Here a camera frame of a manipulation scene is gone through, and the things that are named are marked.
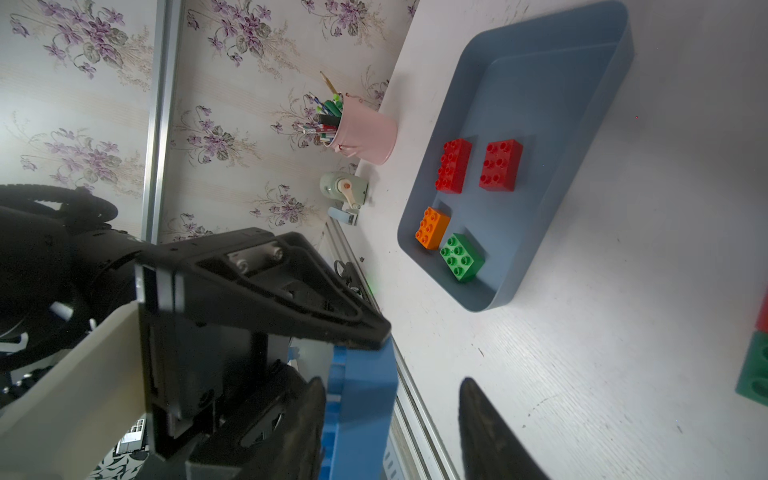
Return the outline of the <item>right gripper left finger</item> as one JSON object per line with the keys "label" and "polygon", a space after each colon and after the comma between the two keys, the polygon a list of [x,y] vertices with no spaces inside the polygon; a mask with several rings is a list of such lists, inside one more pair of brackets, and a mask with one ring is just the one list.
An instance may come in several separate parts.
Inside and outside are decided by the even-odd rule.
{"label": "right gripper left finger", "polygon": [[276,431],[239,473],[240,479],[317,479],[326,393],[319,377],[299,395]]}

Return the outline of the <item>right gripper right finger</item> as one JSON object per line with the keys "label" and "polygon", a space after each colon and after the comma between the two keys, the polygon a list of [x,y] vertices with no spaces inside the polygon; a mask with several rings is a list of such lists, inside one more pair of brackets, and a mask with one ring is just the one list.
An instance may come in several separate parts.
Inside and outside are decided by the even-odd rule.
{"label": "right gripper right finger", "polygon": [[459,389],[458,423],[467,479],[548,479],[480,386],[469,377]]}

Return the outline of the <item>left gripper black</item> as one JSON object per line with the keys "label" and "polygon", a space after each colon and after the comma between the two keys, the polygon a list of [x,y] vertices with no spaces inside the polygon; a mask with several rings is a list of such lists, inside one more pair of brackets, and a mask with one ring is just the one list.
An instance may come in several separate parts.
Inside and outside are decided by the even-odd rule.
{"label": "left gripper black", "polygon": [[151,450],[141,479],[240,479],[312,380],[270,357],[264,334],[369,351],[391,334],[297,232],[152,245],[136,281]]}

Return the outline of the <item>long red lego brick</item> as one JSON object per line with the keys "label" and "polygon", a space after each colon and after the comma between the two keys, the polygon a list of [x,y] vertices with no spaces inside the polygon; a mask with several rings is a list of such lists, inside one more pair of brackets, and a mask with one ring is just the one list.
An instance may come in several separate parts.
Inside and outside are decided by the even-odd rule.
{"label": "long red lego brick", "polygon": [[455,139],[444,144],[435,181],[438,192],[462,193],[471,150],[472,144],[465,139]]}

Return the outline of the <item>blue-grey plastic tray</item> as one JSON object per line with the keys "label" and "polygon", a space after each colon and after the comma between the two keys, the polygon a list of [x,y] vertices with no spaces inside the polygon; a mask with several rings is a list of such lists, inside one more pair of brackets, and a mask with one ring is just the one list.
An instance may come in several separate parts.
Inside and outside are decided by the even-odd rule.
{"label": "blue-grey plastic tray", "polygon": [[633,56],[618,1],[487,30],[464,48],[397,239],[466,310],[514,297]]}

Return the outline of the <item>light blue lego brick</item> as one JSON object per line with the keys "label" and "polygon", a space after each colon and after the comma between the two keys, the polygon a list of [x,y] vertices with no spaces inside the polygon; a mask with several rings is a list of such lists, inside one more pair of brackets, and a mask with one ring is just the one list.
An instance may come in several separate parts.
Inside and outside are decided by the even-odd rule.
{"label": "light blue lego brick", "polygon": [[392,340],[373,351],[333,348],[320,479],[380,477],[398,385]]}

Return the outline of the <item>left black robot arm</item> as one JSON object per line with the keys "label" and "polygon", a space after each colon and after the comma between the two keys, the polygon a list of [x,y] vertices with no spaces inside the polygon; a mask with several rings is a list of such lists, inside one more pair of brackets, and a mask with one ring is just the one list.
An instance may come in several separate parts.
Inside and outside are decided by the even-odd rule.
{"label": "left black robot arm", "polygon": [[151,245],[84,188],[1,189],[1,334],[10,372],[137,301],[148,479],[323,479],[336,385],[269,351],[278,337],[378,351],[390,323],[298,233],[258,228]]}

